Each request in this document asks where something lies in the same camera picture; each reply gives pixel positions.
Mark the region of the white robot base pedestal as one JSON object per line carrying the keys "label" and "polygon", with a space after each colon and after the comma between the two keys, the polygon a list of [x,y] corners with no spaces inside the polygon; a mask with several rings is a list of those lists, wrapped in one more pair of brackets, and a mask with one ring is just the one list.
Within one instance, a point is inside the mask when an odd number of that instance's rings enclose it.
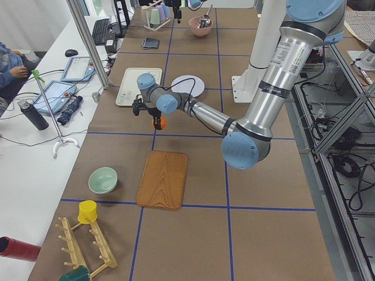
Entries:
{"label": "white robot base pedestal", "polygon": [[285,15],[285,0],[263,2],[248,68],[241,76],[231,78],[234,102],[248,103],[253,100],[278,44],[279,27]]}

